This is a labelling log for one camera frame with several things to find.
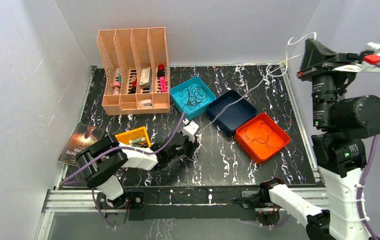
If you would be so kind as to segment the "teal plastic tray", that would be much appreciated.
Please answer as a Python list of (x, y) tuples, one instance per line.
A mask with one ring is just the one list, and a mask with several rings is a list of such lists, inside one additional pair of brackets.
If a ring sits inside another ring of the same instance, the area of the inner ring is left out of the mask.
[(188, 120), (207, 111), (208, 105), (216, 99), (215, 94), (197, 76), (173, 87), (170, 90), (171, 100)]

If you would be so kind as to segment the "dark blue plastic tray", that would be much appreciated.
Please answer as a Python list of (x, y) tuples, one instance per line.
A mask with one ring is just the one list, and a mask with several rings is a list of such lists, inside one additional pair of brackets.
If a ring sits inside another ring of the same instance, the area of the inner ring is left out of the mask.
[[(219, 96), (207, 107), (207, 115), (209, 119), (213, 120), (226, 105), (237, 101), (241, 97), (242, 96), (235, 90), (229, 90)], [(240, 126), (254, 118), (256, 115), (257, 109), (245, 98), (242, 98), (237, 103), (229, 106), (214, 121), (214, 123), (226, 136), (232, 137)]]

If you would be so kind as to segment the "yellow plastic parts bin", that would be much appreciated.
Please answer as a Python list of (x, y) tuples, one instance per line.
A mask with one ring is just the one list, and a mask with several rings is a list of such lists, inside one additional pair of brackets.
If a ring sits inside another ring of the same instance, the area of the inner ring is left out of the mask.
[(115, 137), (123, 144), (151, 147), (150, 137), (145, 126), (116, 134)]

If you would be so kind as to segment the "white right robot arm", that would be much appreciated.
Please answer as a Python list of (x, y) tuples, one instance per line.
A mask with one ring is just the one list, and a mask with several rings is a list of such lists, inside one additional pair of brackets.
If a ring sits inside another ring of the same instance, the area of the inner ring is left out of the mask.
[(278, 178), (264, 182), (259, 202), (282, 207), (305, 229), (311, 240), (376, 240), (365, 212), (367, 158), (364, 139), (380, 134), (380, 98), (346, 98), (357, 73), (373, 71), (380, 62), (380, 44), (368, 43), (360, 52), (338, 53), (314, 38), (305, 41), (297, 77), (312, 84), (312, 148), (325, 182), (329, 206), (305, 200)]

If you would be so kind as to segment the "orange plastic tray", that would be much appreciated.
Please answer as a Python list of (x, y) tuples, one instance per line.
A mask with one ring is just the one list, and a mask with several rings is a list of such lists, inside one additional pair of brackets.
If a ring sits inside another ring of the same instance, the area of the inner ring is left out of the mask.
[(240, 126), (234, 139), (258, 165), (266, 163), (291, 142), (290, 136), (266, 113)]

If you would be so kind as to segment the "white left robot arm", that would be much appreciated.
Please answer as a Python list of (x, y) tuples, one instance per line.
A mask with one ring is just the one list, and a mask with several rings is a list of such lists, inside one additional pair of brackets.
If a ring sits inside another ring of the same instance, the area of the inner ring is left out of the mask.
[(108, 135), (84, 149), (77, 156), (76, 164), (82, 168), (115, 147), (120, 149), (105, 154), (80, 173), (88, 188), (98, 189), (105, 194), (113, 207), (121, 208), (127, 202), (127, 194), (120, 180), (114, 176), (120, 168), (158, 171), (167, 167), (174, 159), (191, 157), (198, 143), (195, 135), (182, 131), (151, 147), (134, 147), (119, 142), (113, 135)]

